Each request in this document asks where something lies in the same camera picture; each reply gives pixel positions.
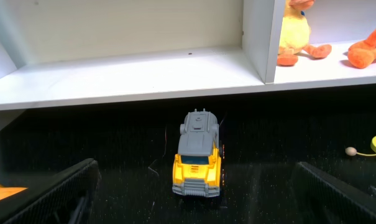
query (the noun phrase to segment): toy truck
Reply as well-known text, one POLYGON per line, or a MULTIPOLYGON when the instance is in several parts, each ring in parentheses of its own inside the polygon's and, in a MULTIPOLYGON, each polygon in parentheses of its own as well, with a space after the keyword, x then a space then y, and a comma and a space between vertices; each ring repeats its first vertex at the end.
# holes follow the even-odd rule
POLYGON ((217 117, 205 109, 188 113, 180 126, 172 190, 178 195, 217 197, 222 181, 223 146, 217 117))

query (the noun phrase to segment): plush duck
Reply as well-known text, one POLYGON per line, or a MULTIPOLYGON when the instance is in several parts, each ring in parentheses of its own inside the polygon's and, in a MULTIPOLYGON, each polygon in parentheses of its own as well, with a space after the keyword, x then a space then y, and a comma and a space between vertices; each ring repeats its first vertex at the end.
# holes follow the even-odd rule
POLYGON ((282 33, 280 34, 278 65, 292 66, 298 61, 295 55, 302 50, 314 58, 326 58, 331 53, 331 45, 314 47, 309 44, 311 28, 304 10, 309 9, 315 0, 286 0, 282 33))
POLYGON ((348 59, 357 68, 367 68, 376 59, 376 30, 349 48, 348 59))

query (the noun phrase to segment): truck cab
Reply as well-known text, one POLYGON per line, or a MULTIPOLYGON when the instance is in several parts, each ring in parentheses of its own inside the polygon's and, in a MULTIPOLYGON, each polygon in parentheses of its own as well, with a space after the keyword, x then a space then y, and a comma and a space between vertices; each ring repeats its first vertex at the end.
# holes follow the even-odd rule
POLYGON ((206 110, 190 112, 180 133, 173 165, 173 192, 184 196, 219 196, 222 146, 217 117, 206 110))

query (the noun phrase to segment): gray bumper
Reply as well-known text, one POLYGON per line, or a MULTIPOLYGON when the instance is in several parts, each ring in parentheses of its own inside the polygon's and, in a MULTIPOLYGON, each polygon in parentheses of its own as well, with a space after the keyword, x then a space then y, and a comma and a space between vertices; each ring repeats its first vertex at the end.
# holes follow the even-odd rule
POLYGON ((184 196, 217 197, 219 187, 209 186, 200 179, 185 179, 182 184, 173 184, 173 192, 184 196))

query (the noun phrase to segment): truck roof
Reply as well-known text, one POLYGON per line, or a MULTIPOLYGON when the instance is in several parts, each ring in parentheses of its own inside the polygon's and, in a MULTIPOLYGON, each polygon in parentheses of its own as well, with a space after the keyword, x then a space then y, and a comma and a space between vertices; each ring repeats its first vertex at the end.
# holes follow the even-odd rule
POLYGON ((181 125, 178 153, 182 156, 210 156, 217 136, 218 122, 215 115, 205 110, 188 113, 185 123, 181 125))

